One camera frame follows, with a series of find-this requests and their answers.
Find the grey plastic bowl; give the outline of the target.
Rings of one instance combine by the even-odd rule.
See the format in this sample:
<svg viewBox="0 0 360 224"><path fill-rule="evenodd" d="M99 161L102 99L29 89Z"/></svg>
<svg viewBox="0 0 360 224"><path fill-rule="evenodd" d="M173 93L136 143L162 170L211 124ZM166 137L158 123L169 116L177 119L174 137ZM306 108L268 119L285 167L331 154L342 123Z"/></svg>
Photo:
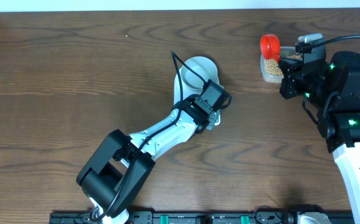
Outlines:
<svg viewBox="0 0 360 224"><path fill-rule="evenodd" d="M185 64L200 76L198 77L195 73L183 65L180 69L180 74L182 81L188 88L192 90L203 89L204 82L202 80L205 82L212 80L217 84L220 83L218 69L211 59L197 56L189 58L185 61Z"/></svg>

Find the red measuring scoop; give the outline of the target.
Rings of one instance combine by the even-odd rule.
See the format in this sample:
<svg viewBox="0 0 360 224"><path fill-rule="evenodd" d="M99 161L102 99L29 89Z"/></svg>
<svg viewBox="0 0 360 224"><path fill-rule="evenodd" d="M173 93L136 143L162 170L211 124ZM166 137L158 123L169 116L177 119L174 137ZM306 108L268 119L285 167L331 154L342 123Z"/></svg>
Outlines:
<svg viewBox="0 0 360 224"><path fill-rule="evenodd" d="M274 34L263 35L260 39L260 50L264 59L274 59L274 61L278 62L281 52L281 45L278 37Z"/></svg>

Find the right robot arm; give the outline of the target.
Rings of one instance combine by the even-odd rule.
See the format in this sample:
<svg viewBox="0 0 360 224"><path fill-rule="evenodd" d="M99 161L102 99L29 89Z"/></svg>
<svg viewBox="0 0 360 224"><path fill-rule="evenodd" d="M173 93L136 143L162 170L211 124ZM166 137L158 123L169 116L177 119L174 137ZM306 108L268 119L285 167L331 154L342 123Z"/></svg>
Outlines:
<svg viewBox="0 0 360 224"><path fill-rule="evenodd" d="M360 223L360 54L336 52L330 62L281 58L278 65L282 97L303 95L318 110L310 118L334 157L354 221Z"/></svg>

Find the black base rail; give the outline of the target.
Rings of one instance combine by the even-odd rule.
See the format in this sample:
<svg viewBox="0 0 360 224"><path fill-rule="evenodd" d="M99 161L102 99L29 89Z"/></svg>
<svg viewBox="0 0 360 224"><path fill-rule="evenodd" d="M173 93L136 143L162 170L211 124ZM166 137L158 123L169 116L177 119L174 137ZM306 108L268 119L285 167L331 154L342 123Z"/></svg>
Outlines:
<svg viewBox="0 0 360 224"><path fill-rule="evenodd" d="M98 221L99 211L52 212L49 224L127 223L127 224L352 224L350 212L326 212L317 205L297 205L288 209L260 206L250 212L155 212L154 210L125 210L118 217Z"/></svg>

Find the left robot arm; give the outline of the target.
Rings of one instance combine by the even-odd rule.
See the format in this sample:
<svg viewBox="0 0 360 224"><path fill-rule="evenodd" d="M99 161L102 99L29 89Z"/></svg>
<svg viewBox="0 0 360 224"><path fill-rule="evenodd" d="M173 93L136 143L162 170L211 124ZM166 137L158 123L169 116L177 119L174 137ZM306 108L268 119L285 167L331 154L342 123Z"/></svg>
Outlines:
<svg viewBox="0 0 360 224"><path fill-rule="evenodd" d="M92 201L92 223L125 223L158 157L206 129L212 129L229 96L190 95L152 127L125 135L112 131L78 173L76 182Z"/></svg>

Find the soybeans in container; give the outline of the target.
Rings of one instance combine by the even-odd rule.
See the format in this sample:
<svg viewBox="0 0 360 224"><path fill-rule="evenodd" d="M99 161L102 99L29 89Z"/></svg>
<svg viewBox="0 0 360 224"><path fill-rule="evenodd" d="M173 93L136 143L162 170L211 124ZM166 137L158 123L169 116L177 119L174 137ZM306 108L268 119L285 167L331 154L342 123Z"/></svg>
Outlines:
<svg viewBox="0 0 360 224"><path fill-rule="evenodd" d="M281 56L281 58L302 60L301 55ZM263 62L264 62L264 68L269 75L273 75L273 76L283 75L282 71L280 70L280 67L278 66L278 62L276 60L264 59Z"/></svg>

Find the clear plastic bean container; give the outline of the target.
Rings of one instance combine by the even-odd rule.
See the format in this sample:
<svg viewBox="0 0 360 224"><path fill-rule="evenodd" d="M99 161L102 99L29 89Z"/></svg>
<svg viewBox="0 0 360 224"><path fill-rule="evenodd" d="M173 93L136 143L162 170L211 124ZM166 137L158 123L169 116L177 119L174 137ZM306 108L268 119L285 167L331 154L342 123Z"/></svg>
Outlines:
<svg viewBox="0 0 360 224"><path fill-rule="evenodd" d="M301 59L301 55L297 55L294 47L281 47L280 56L291 58L291 59ZM265 82L268 83L277 83L281 84L283 79L283 73L278 66L278 63L274 59L265 59L263 55L260 56L260 70L262 73L262 78Z"/></svg>

